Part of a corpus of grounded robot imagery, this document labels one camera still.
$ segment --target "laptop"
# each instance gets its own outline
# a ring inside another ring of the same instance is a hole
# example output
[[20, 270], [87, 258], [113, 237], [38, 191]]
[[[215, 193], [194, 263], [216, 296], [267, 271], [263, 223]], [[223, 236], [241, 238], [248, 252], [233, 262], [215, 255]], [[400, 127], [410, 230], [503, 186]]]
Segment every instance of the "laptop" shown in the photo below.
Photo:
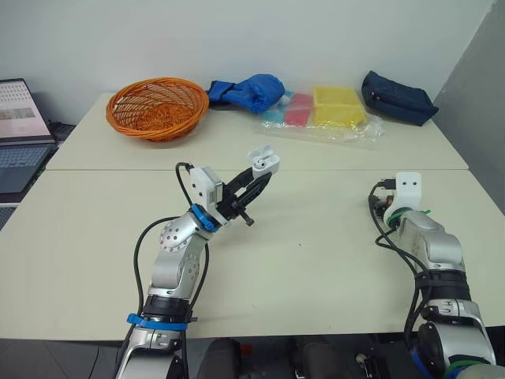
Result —
[[22, 191], [54, 148], [24, 79], [0, 81], [0, 193]]

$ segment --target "laptop keyboard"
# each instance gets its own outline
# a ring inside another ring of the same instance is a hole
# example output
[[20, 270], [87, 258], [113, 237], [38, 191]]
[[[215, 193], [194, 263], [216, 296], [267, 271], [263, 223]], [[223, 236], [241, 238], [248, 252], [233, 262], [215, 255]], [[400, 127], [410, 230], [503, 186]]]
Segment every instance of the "laptop keyboard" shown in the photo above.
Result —
[[0, 148], [0, 168], [30, 167], [40, 163], [47, 147]]
[[0, 208], [0, 230], [7, 223], [7, 220], [14, 213], [14, 207]]

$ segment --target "blue bag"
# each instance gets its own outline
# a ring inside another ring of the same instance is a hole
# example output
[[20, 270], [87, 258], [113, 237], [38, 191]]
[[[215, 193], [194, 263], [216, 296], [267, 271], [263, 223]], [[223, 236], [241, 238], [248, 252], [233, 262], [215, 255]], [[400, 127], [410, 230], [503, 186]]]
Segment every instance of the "blue bag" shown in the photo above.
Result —
[[419, 126], [439, 110], [424, 90], [390, 81], [373, 71], [363, 80], [361, 93], [368, 107]]

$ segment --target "woven basket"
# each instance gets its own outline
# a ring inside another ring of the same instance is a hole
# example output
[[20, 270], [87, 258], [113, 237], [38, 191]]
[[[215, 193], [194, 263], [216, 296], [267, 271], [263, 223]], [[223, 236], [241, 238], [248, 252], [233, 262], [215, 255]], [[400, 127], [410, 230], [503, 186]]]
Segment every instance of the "woven basket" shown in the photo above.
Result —
[[193, 130], [207, 108], [207, 93], [197, 84], [160, 77], [131, 84], [112, 96], [107, 121], [127, 136], [166, 141]]

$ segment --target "green wire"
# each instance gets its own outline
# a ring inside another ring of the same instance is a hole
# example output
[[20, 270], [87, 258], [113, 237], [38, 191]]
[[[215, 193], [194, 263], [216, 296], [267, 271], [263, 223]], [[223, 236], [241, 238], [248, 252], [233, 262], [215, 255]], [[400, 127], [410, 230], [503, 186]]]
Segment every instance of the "green wire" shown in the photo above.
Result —
[[[407, 209], [405, 211], [401, 211], [401, 212], [396, 212], [396, 213], [393, 213], [391, 216], [389, 216], [389, 218], [387, 219], [387, 225], [389, 226], [389, 224], [391, 223], [392, 220], [394, 219], [397, 219], [399, 218], [400, 216], [403, 216], [404, 214], [406, 214], [407, 212], [410, 212], [412, 211], [412, 209]], [[431, 209], [427, 209], [426, 211], [422, 211], [425, 215], [429, 214], [432, 212]]]
[[461, 366], [475, 366], [475, 365], [485, 365], [483, 362], [478, 361], [457, 361], [446, 368], [445, 373], [443, 373], [443, 379], [448, 379], [452, 371]]

